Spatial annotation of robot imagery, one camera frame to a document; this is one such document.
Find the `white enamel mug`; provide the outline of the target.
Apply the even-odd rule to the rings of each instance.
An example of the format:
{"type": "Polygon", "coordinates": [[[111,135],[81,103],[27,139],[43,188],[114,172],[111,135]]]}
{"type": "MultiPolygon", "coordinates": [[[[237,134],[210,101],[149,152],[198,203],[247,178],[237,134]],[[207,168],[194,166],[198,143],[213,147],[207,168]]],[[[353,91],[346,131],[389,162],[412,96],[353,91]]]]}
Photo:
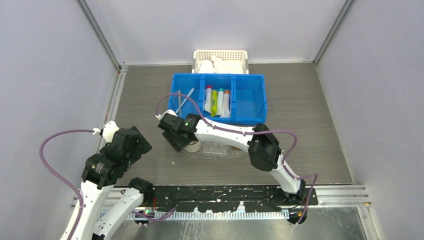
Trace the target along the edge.
{"type": "Polygon", "coordinates": [[[192,141],[184,148],[184,150],[188,153],[195,153],[200,150],[201,146],[201,141],[192,141]]]}

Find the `clear oval textured tray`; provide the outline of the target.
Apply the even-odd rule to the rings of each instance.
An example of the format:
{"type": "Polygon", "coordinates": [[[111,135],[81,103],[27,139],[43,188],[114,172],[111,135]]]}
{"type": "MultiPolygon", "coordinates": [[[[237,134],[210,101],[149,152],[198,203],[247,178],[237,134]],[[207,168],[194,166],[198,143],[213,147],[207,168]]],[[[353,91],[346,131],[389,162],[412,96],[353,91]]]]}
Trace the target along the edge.
{"type": "Polygon", "coordinates": [[[188,158],[197,160],[228,160],[246,157],[247,152],[213,141],[203,141],[200,149],[196,152],[182,151],[188,158]]]}

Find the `yellow green toothpaste tube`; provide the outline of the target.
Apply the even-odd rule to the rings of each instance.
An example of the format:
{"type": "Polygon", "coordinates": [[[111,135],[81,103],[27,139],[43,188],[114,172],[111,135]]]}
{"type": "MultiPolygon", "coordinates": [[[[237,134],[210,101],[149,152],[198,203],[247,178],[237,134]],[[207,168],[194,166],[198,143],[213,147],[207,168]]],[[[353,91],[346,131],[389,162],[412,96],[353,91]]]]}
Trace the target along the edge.
{"type": "Polygon", "coordinates": [[[218,114],[218,92],[216,90],[211,91],[210,98],[210,115],[215,117],[218,114]]]}

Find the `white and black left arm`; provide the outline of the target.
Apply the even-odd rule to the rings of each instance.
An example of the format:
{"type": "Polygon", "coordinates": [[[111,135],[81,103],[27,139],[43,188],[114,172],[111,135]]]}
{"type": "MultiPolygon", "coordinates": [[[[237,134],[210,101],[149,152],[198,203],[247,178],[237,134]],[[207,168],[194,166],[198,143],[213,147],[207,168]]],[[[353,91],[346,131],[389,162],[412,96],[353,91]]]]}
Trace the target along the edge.
{"type": "Polygon", "coordinates": [[[100,216],[117,180],[152,146],[136,126],[119,128],[113,120],[99,134],[106,144],[86,160],[80,185],[82,199],[77,201],[63,240],[109,240],[135,208],[148,207],[155,197],[153,184],[135,177],[117,203],[100,216]]]}

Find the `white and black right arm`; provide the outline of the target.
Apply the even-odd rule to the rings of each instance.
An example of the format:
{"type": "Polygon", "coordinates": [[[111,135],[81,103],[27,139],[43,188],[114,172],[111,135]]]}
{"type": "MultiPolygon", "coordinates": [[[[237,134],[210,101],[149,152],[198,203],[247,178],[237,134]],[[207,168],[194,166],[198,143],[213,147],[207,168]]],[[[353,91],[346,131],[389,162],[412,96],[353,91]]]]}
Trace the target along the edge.
{"type": "Polygon", "coordinates": [[[202,142],[216,142],[247,152],[251,165],[269,172],[280,184],[285,198],[291,205],[299,205],[306,197],[306,182],[294,173],[286,162],[287,154],[279,147],[274,132],[262,123],[254,127],[224,124],[188,114],[177,116],[173,110],[157,114],[162,135],[176,152],[197,152],[202,142]]]}

